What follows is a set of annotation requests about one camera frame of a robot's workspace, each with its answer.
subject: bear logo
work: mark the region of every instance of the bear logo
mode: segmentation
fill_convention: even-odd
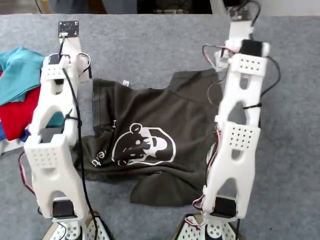
[[[175,155],[175,142],[161,128],[133,123],[129,131],[116,140],[111,159],[120,166],[137,163],[157,165],[172,162]]]

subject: table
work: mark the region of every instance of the table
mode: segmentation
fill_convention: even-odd
[[[96,78],[130,81],[133,88],[164,88],[176,71],[209,67],[203,44],[222,44],[228,18],[211,15],[1,15],[0,52],[24,46],[44,55],[59,49],[58,21],[80,20],[82,50]],[[281,83],[262,99],[256,176],[241,232],[249,240],[316,239],[320,219],[319,17],[261,17],[254,38],[271,43]],[[277,72],[268,66],[263,88]],[[92,134],[92,86],[82,82],[78,101],[82,134]],[[23,187],[18,155],[0,157],[2,239],[40,239],[50,220],[37,214]],[[190,206],[131,204],[135,181],[88,182],[88,195],[117,240],[165,240]]]

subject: t-shirt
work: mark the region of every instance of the t-shirt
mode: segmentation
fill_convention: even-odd
[[[167,88],[134,90],[94,79],[94,136],[82,139],[86,178],[138,177],[133,203],[184,206],[202,194],[206,154],[216,139],[214,117],[222,99],[213,70],[176,72]],[[79,166],[78,144],[72,158]]]

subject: red wire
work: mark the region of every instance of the red wire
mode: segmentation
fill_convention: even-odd
[[[206,171],[206,174],[208,174],[208,169],[210,168],[210,166],[212,165],[212,162],[214,161],[216,155],[217,155],[217,152],[218,152],[218,148],[219,148],[219,143],[220,143],[220,132],[218,129],[215,129],[215,133],[216,133],[216,138],[217,138],[217,141],[216,141],[216,149],[215,149],[215,152],[212,154],[210,160],[208,161],[207,163],[207,171]],[[202,199],[204,198],[204,195],[202,195],[200,198],[194,200],[192,202],[192,206],[197,209],[197,210],[200,210],[202,211],[203,208],[201,206],[197,206],[196,204],[200,203],[202,201]]]
[[[190,219],[185,218],[184,221],[185,221],[188,225],[190,225],[190,226],[192,226],[192,227],[195,227],[195,229],[197,229],[198,231],[200,231],[200,226],[194,224]]]
[[[25,168],[22,164],[22,158],[25,156],[25,152],[22,152],[19,156],[18,164],[19,164],[19,169],[20,169],[20,174],[21,174],[21,180],[23,185],[28,189],[33,195],[36,195],[35,191],[33,188],[28,184],[27,179],[26,179],[26,173],[25,173]]]

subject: black cable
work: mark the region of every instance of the black cable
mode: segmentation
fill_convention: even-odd
[[[274,84],[272,84],[271,86],[269,86],[266,90],[264,90],[261,95],[260,98],[262,98],[267,92],[269,92],[271,89],[273,89],[281,80],[281,70],[280,70],[280,66],[279,63],[274,60],[271,56],[267,56],[267,58],[274,64],[276,70],[278,71],[278,78],[277,80],[274,82]]]
[[[238,240],[239,238],[239,228],[240,228],[240,219],[236,221],[235,240]]]
[[[34,1],[35,1],[36,6],[38,7],[39,12],[42,14],[41,8],[40,8],[39,3],[38,3],[38,0],[34,0]]]
[[[42,214],[42,212],[41,212],[41,210],[40,210],[40,207],[38,207],[37,212],[38,212],[38,214],[40,214],[41,216],[43,216],[43,214]],[[62,239],[65,237],[66,233],[67,233],[67,228],[66,228],[65,226],[63,226],[60,222],[57,222],[57,224],[59,224],[60,226],[62,226],[62,227],[64,228],[64,234],[63,234],[63,236],[58,239],[58,240],[62,240]]]
[[[63,37],[63,39],[62,39],[62,42],[61,42],[61,44],[60,44],[60,49],[59,49],[59,53],[58,53],[58,55],[59,55],[59,60],[61,60],[61,57],[62,57],[62,48],[64,47],[64,43],[65,43],[65,40],[66,40],[66,37],[64,36]]]
[[[67,228],[66,228],[65,226],[63,226],[60,222],[56,222],[56,223],[59,224],[61,227],[64,228],[64,234],[63,234],[63,236],[58,239],[58,240],[62,240],[62,239],[65,237],[66,233],[67,233]]]
[[[71,89],[71,93],[72,93],[72,98],[75,104],[75,109],[76,109],[76,114],[77,114],[77,122],[78,122],[78,154],[79,154],[79,159],[80,159],[80,164],[81,164],[81,179],[82,179],[82,186],[83,186],[83,191],[84,191],[84,196],[85,196],[85,201],[86,204],[89,207],[89,211],[90,214],[92,216],[92,220],[94,223],[94,227],[95,227],[95,231],[94,231],[94,240],[97,240],[97,236],[98,236],[98,226],[97,226],[97,221],[95,218],[95,214],[94,211],[91,207],[90,201],[89,201],[89,197],[88,197],[88,193],[87,193],[87,187],[86,187],[86,179],[85,179],[85,163],[84,163],[84,150],[83,150],[83,145],[82,145],[82,137],[81,137],[81,125],[82,125],[82,121],[81,121],[81,116],[80,116],[80,109],[79,109],[79,104],[77,101],[77,97],[74,91],[74,88],[72,87],[72,83],[71,80],[69,78],[69,75],[67,73],[67,71],[63,68],[62,69],[66,80],[69,83],[70,89]]]
[[[261,4],[260,4],[260,2],[258,2],[257,0],[246,0],[243,4],[241,4],[241,5],[237,8],[236,11],[238,12],[240,9],[244,8],[244,7],[245,7],[247,4],[249,4],[249,3],[255,4],[255,5],[257,6],[257,8],[258,8],[258,10],[257,10],[257,12],[256,12],[256,15],[255,15],[255,17],[254,17],[254,19],[252,20],[252,23],[251,23],[251,27],[253,27],[253,26],[255,25],[258,17],[260,16],[260,13],[261,13]]]

